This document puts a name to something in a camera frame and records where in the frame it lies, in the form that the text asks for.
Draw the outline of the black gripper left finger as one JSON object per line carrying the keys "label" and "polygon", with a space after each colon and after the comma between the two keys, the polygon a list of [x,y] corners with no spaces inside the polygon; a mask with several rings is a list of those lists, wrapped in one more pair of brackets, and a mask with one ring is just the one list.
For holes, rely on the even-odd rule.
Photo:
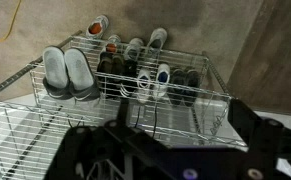
{"label": "black gripper left finger", "polygon": [[67,130],[44,180],[132,180],[132,155],[125,144],[132,129],[115,120]]}

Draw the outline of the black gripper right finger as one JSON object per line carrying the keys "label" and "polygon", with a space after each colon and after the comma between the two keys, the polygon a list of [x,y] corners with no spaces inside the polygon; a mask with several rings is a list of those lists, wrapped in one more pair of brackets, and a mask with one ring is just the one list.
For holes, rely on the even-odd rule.
{"label": "black gripper right finger", "polygon": [[279,159],[291,165],[291,128],[261,117],[239,99],[231,99],[228,122],[247,145],[246,176],[258,180],[290,180],[277,169]]}

